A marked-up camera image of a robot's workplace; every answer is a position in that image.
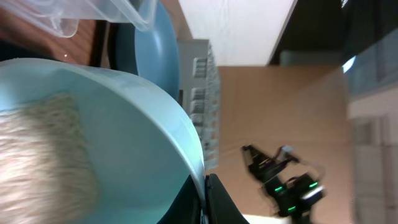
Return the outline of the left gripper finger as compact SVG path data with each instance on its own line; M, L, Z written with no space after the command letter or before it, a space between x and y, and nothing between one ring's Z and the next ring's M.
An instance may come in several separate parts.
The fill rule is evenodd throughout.
M249 224L215 174L205 177L205 207L189 176L158 224Z

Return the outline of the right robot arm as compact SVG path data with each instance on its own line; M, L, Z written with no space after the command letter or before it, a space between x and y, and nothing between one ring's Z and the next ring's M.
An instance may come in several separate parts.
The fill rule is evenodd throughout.
M274 156L252 144L243 146L241 150L249 173L261 183L264 195L276 203L278 216L289 217L292 223L311 224L312 207L325 196L321 183L325 168L297 157L288 145L279 147ZM306 172L283 182L279 174L290 163L309 166L316 170L318 176L312 177Z

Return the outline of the light blue bowl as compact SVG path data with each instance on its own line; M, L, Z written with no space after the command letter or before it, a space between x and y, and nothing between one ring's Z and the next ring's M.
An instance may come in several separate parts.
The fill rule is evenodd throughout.
M126 72L39 58L1 62L1 108L69 92L101 184L98 208L82 223L157 223L184 182L205 206L201 142L168 93Z

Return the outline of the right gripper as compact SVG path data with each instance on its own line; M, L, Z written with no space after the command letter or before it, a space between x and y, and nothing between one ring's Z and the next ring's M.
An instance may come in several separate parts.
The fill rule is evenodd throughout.
M296 156L296 161L291 159L284 161L278 160L278 150L276 155L271 157L270 155L258 150L253 145L245 145L241 149L243 152L244 163L247 166L249 173L263 184L276 177L290 162L300 162L300 159Z

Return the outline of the white rice pile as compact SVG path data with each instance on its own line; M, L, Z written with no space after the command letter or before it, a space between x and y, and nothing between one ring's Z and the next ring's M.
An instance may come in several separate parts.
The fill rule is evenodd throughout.
M1 111L1 223L73 223L99 197L71 95Z

